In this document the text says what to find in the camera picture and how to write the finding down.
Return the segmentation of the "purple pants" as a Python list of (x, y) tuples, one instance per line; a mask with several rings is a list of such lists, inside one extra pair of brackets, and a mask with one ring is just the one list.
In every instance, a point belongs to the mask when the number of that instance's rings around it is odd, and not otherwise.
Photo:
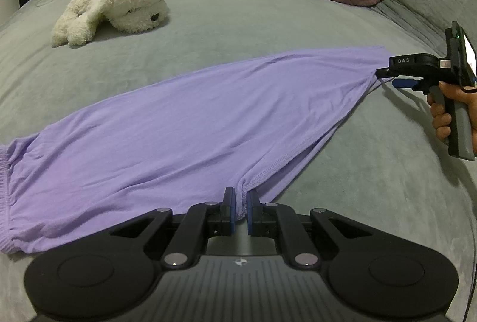
[(211, 66), (105, 99), (1, 148), (1, 251), (39, 253), (159, 207), (273, 200), (379, 86), (382, 46)]

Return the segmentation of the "white plush dog toy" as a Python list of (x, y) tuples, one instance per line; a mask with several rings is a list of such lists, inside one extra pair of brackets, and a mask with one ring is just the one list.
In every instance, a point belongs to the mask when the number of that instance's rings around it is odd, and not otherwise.
[(168, 16), (165, 0), (70, 0), (52, 29), (51, 44), (53, 47), (88, 44), (103, 22), (120, 32), (147, 32), (161, 25)]

